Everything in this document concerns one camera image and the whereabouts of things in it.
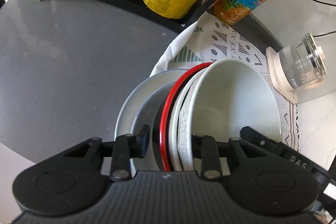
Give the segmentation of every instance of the ribbed gray panel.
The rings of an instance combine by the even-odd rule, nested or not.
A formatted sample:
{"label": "ribbed gray panel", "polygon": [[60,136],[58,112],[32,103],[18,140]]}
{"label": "ribbed gray panel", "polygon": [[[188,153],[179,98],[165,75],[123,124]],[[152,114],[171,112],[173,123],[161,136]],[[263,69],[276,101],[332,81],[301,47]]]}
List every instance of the ribbed gray panel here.
{"label": "ribbed gray panel", "polygon": [[319,224],[309,213],[270,218],[238,206],[215,182],[195,172],[139,171],[127,182],[114,183],[106,195],[82,213],[40,218],[24,213],[14,224]]}

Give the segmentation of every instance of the white fabric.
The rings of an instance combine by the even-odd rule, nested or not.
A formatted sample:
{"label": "white fabric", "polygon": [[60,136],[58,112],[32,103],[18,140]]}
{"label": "white fabric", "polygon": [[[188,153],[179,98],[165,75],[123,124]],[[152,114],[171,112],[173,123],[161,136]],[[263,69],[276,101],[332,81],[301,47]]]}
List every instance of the white fabric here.
{"label": "white fabric", "polygon": [[271,85],[266,57],[247,39],[213,15],[205,12],[197,22],[179,34],[160,57],[151,76],[167,69],[189,69],[200,63],[222,58],[244,60],[266,79],[279,108],[282,141],[299,151],[296,105],[290,103]]}

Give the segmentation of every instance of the stack of bowls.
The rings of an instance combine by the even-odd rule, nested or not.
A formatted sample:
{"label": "stack of bowls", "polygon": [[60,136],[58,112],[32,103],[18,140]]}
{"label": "stack of bowls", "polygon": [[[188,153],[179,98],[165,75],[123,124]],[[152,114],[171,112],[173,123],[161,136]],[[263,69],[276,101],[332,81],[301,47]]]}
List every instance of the stack of bowls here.
{"label": "stack of bowls", "polygon": [[[274,95],[262,77],[247,63],[222,59],[189,70],[168,70],[142,82],[119,113],[115,138],[151,128],[144,159],[131,160],[137,170],[200,170],[193,158],[192,135],[210,135],[227,142],[250,126],[281,141],[280,115]],[[229,174],[221,159],[223,175]]]}

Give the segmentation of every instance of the green striped triangle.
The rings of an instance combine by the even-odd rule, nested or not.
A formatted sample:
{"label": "green striped triangle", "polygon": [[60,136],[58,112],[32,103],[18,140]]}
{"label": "green striped triangle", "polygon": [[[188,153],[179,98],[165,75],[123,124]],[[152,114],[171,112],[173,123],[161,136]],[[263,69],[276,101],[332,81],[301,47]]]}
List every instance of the green striped triangle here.
{"label": "green striped triangle", "polygon": [[184,46],[170,63],[202,61],[196,54]]}

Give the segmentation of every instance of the metal screw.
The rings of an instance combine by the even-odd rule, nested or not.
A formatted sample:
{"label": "metal screw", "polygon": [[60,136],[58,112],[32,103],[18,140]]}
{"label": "metal screw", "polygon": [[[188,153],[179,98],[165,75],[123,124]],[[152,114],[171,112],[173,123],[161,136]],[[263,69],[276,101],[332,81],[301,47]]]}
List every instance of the metal screw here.
{"label": "metal screw", "polygon": [[219,173],[217,170],[206,170],[204,172],[204,176],[207,179],[216,179],[221,175],[221,173]]}
{"label": "metal screw", "polygon": [[125,179],[129,176],[129,173],[126,170],[117,170],[112,173],[112,176],[115,179]]}

